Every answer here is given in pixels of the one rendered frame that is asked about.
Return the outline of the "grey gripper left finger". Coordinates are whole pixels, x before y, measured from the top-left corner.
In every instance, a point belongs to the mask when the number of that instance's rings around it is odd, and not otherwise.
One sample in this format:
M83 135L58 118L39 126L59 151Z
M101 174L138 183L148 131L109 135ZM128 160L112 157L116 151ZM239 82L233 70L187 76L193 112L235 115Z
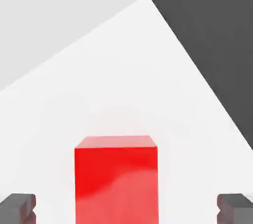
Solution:
M36 224L36 196L12 193L0 203L0 224Z

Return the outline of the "small red cube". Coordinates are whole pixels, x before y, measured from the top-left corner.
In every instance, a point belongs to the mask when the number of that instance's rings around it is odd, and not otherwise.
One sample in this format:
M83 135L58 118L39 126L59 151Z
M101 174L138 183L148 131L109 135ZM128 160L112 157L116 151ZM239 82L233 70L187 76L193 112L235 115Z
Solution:
M159 224L150 136L87 136L74 150L76 224Z

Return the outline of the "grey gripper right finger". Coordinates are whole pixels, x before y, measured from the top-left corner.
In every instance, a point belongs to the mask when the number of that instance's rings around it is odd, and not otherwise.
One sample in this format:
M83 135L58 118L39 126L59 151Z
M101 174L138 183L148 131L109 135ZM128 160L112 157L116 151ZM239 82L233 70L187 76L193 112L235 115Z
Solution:
M217 224L253 224L253 202L243 194L219 194L217 206Z

